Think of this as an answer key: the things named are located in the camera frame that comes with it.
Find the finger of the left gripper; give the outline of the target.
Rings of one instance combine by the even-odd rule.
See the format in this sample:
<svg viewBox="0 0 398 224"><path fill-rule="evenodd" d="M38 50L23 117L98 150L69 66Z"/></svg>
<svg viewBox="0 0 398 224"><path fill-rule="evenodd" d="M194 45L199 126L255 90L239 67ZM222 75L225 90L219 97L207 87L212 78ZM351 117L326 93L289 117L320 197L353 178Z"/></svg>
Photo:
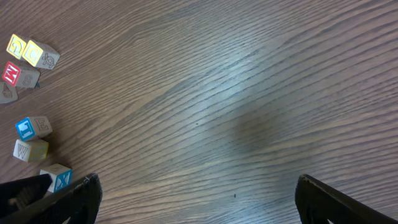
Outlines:
<svg viewBox="0 0 398 224"><path fill-rule="evenodd" d="M1 184L1 218L42 199L52 184L49 174Z"/></svg>

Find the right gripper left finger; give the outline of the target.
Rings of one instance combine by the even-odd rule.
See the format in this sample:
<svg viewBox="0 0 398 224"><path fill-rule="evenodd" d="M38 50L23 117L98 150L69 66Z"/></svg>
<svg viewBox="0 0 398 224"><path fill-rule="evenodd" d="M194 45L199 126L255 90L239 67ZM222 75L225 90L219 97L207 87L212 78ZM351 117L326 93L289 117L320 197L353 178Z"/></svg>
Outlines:
<svg viewBox="0 0 398 224"><path fill-rule="evenodd" d="M4 218L1 223L94 223L102 188L97 174L90 173L65 188Z"/></svg>

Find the natural block letter X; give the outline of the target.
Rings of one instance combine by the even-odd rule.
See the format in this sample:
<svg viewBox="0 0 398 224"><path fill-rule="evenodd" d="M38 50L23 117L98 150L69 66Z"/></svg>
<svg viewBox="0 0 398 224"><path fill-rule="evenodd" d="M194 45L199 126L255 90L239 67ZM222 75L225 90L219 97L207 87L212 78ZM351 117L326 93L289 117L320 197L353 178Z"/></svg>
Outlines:
<svg viewBox="0 0 398 224"><path fill-rule="evenodd" d="M53 164L40 170L40 175L49 174L52 183L47 189L49 192L54 193L72 182L73 170L61 164Z"/></svg>

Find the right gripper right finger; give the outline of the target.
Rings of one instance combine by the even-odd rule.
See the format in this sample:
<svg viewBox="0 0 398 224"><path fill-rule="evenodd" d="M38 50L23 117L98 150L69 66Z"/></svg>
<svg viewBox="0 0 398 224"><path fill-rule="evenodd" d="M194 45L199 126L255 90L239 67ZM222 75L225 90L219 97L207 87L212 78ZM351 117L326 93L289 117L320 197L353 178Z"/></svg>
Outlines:
<svg viewBox="0 0 398 224"><path fill-rule="evenodd" d="M397 224L397 220L307 174L298 178L295 204L304 224Z"/></svg>

